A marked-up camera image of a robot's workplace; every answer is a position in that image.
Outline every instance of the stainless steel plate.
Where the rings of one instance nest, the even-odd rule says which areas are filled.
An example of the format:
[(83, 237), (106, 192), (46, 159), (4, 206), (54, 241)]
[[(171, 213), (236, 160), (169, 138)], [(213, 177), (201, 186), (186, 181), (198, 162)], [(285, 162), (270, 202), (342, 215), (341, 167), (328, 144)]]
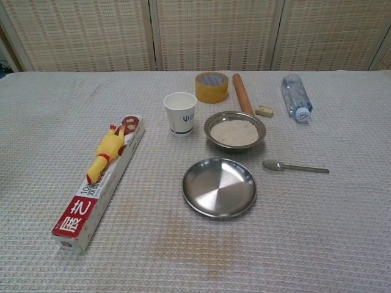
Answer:
[(251, 207), (257, 185), (250, 172), (228, 159), (205, 159), (191, 166), (182, 180), (186, 201), (210, 217), (234, 217)]

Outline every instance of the uncooked rice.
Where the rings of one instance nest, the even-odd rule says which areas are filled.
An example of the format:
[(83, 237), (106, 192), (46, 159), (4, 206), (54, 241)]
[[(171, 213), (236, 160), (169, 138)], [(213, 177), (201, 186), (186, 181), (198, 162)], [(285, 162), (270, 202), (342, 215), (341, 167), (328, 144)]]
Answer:
[(229, 120), (213, 126), (210, 135), (220, 143), (241, 147), (257, 141), (258, 131), (248, 121)]

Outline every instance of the cling film box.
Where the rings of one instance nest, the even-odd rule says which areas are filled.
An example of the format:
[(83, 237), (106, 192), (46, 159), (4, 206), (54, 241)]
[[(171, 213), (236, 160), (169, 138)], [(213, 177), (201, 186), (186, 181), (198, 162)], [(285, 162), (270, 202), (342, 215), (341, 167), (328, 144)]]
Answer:
[(60, 248), (79, 254), (84, 251), (126, 169), (141, 137), (144, 119), (129, 115), (122, 121), (125, 143), (119, 156), (102, 171), (101, 179), (93, 184), (85, 177), (68, 207), (52, 230), (52, 237)]

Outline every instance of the packing tape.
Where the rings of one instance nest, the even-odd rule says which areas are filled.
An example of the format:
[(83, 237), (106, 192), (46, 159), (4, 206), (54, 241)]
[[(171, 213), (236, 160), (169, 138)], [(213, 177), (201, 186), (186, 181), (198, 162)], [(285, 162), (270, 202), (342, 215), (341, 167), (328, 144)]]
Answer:
[(228, 77), (218, 72), (204, 72), (195, 77), (195, 96), (204, 103), (220, 103), (228, 97)]

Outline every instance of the red label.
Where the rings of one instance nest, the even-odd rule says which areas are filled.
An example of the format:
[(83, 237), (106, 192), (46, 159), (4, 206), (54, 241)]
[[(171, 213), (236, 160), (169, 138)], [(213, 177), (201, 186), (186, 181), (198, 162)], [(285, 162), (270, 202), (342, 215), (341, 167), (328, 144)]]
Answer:
[(97, 199), (74, 196), (60, 220), (52, 230), (53, 235), (77, 237), (90, 216)]

